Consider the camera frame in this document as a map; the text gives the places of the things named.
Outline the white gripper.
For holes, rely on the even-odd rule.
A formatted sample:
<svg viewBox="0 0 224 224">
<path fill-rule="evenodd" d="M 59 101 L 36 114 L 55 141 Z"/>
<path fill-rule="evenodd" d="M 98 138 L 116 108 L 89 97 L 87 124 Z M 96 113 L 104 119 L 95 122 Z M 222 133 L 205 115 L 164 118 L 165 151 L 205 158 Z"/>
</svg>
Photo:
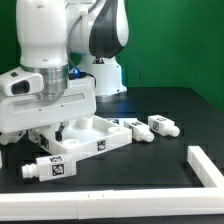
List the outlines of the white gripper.
<svg viewBox="0 0 224 224">
<path fill-rule="evenodd" d="M 0 94 L 0 132 L 12 133 L 60 123 L 55 140 L 63 140 L 64 121 L 90 117 L 96 111 L 92 77 L 69 81 L 69 87 L 56 101 L 39 100 L 36 94 L 5 97 Z"/>
</svg>

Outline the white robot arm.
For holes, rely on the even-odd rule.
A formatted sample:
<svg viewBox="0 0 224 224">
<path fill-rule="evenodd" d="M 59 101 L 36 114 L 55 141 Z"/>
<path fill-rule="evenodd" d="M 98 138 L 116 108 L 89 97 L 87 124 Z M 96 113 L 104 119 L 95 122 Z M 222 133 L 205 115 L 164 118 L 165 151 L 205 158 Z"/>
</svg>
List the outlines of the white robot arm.
<svg viewBox="0 0 224 224">
<path fill-rule="evenodd" d="M 20 66 L 0 75 L 0 144 L 96 111 L 99 73 L 73 53 L 113 61 L 128 41 L 124 0 L 17 0 Z"/>
</svg>

